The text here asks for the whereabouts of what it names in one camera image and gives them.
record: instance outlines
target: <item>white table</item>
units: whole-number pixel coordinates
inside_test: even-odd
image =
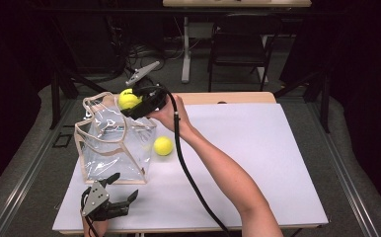
[[[176,8],[299,8],[310,7],[310,0],[163,0],[163,6],[176,7]],[[206,25],[201,26],[198,24],[197,28],[206,28]],[[184,22],[184,66],[182,70],[182,83],[188,83],[190,81],[191,70],[191,52],[189,38],[192,37],[190,33],[191,27],[189,18],[185,17]],[[202,33],[206,38],[206,34],[210,33],[204,31]],[[265,69],[260,67],[258,72],[262,78]]]
[[[195,100],[196,95],[188,94],[185,102]],[[228,98],[225,101],[232,101],[232,95],[237,95],[240,104],[188,105],[190,120],[248,171],[264,192],[279,226],[305,228],[327,224],[328,219],[282,107],[273,100],[245,103],[244,95],[248,95],[250,100],[256,93],[201,95],[215,99],[223,95],[223,98]],[[271,93],[257,95],[270,97]],[[174,134],[163,125],[158,125],[157,133],[174,139]],[[241,221],[235,207],[215,185],[194,151],[184,142],[182,149],[190,173],[211,209],[227,227],[240,229]],[[146,185],[107,186],[111,202],[123,201],[133,191],[139,190],[129,215],[110,220],[110,232],[220,230],[191,188],[176,150],[167,157],[154,154],[148,172]],[[80,196],[86,189],[78,163],[53,230],[64,234],[82,232]]]

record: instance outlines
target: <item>black cable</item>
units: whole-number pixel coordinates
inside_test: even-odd
[[[190,171],[188,170],[187,164],[184,159],[184,155],[182,153],[182,147],[181,147],[180,131],[179,131],[180,117],[179,117],[178,107],[176,105],[176,101],[172,93],[170,93],[170,91],[160,86],[149,86],[149,87],[143,87],[141,89],[142,90],[148,90],[148,89],[163,90],[170,97],[170,100],[172,101],[173,111],[174,111],[174,126],[175,126],[174,134],[175,134],[176,151],[178,153],[178,158],[181,163],[182,169],[184,170],[188,180],[190,181],[190,185],[193,187],[194,192],[196,193],[197,197],[199,198],[205,210],[212,217],[212,219],[215,220],[215,222],[221,227],[221,229],[225,232],[225,234],[228,237],[231,237],[230,231],[227,229],[227,227],[221,222],[221,220],[215,215],[215,213],[211,210],[209,205],[206,203],[202,193],[200,192],[199,188],[197,187],[196,183],[193,180],[193,177],[191,176]]]

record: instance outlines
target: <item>transparent bag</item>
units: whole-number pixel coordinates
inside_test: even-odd
[[[75,123],[74,137],[85,183],[119,172],[114,184],[146,184],[156,123],[125,117],[110,92],[85,98],[85,120]]]

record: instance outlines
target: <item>tennis ball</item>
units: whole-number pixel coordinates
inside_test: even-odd
[[[131,88],[123,90],[117,98],[117,104],[121,110],[131,109],[141,103],[141,101],[141,97],[136,97],[134,94],[132,94]]]
[[[161,156],[169,155],[173,150],[173,142],[167,136],[159,136],[154,141],[154,151]]]

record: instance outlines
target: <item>chair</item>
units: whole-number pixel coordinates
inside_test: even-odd
[[[211,52],[208,61],[209,86],[212,86],[213,65],[257,67],[265,69],[262,79],[263,90],[273,41],[280,33],[282,22],[275,15],[229,14],[220,17],[212,28]],[[263,37],[271,37],[263,44]]]

